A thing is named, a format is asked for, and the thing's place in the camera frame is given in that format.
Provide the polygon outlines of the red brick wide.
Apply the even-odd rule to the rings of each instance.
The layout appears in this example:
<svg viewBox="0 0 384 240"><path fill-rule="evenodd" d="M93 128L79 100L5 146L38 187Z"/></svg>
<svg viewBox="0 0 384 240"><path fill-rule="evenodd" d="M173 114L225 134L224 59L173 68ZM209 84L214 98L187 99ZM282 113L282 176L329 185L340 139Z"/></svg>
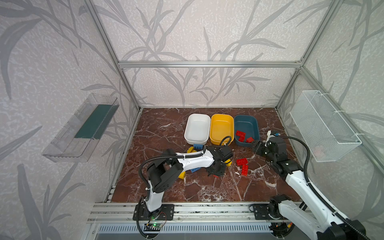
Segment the red brick wide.
<svg viewBox="0 0 384 240"><path fill-rule="evenodd" d="M236 165L237 166L243 166L243 165L247 165L247 164L248 164L247 158L242 158L242 159L236 160Z"/></svg>

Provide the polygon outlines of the red small brick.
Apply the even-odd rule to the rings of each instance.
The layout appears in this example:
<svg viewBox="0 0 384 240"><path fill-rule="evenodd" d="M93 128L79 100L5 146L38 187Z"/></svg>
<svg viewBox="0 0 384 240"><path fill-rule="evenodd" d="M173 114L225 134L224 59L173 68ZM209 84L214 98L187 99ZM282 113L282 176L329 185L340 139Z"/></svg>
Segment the red small brick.
<svg viewBox="0 0 384 240"><path fill-rule="evenodd" d="M243 143L245 141L245 136L239 136L238 141Z"/></svg>
<svg viewBox="0 0 384 240"><path fill-rule="evenodd" d="M252 143L254 141L254 139L252 137L249 137L246 139L246 143Z"/></svg>

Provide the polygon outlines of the red small brick top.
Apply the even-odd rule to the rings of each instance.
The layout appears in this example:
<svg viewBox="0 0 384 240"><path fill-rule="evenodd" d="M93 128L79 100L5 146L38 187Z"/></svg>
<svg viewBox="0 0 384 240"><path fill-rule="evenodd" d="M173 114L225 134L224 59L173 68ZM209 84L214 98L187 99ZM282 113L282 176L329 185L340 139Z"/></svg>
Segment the red small brick top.
<svg viewBox="0 0 384 240"><path fill-rule="evenodd" d="M254 141L254 139L252 137L249 137L246 139L246 143L252 143Z"/></svg>

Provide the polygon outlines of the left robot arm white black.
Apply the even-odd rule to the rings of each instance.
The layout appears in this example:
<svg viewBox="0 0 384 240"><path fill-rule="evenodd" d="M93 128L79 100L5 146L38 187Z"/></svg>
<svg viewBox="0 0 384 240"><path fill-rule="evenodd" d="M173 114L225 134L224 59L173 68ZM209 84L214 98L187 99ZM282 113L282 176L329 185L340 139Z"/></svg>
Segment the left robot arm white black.
<svg viewBox="0 0 384 240"><path fill-rule="evenodd" d="M140 202L144 203L147 213L160 212L164 192L172 187L181 173L204 168L209 176L224 176L233 157L229 146L231 140L231 136L226 136L218 146L204 145L195 153L176 153L168 149L161 156L142 162L138 173L146 184L147 196Z"/></svg>

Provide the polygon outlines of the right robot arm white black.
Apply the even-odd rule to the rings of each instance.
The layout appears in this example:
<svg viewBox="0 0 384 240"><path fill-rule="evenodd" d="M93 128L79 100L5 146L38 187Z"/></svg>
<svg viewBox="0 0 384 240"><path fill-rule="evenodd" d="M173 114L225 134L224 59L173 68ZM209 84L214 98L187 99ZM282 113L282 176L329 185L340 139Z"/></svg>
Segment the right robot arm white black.
<svg viewBox="0 0 384 240"><path fill-rule="evenodd" d="M363 224L349 219L338 210L309 179L311 151L307 144L293 138L307 151L304 166L300 166L288 158L286 139L287 136L281 137L278 133L268 135L265 142L253 141L252 150L271 164L273 170L300 196L312 214L296 206L287 196L280 195L270 200L270 216L288 219L311 240L367 240Z"/></svg>

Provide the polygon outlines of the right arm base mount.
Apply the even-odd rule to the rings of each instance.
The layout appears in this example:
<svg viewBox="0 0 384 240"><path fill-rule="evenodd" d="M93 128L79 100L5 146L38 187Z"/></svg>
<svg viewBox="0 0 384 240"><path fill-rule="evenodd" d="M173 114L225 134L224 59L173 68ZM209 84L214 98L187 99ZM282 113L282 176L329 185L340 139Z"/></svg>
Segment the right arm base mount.
<svg viewBox="0 0 384 240"><path fill-rule="evenodd" d="M249 211L253 213L254 219L257 221L270 221L270 222L285 222L287 218L279 215L278 217L272 217L269 212L269 203L254 203L248 207Z"/></svg>

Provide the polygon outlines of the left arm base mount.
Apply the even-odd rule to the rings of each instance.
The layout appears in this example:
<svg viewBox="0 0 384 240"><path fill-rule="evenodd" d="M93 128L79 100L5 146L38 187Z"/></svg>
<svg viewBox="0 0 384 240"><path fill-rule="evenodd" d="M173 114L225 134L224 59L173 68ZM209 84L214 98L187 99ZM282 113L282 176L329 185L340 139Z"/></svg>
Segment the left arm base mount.
<svg viewBox="0 0 384 240"><path fill-rule="evenodd" d="M158 210L150 212L146 204L136 205L133 215L134 221L173 220L175 205L163 204Z"/></svg>

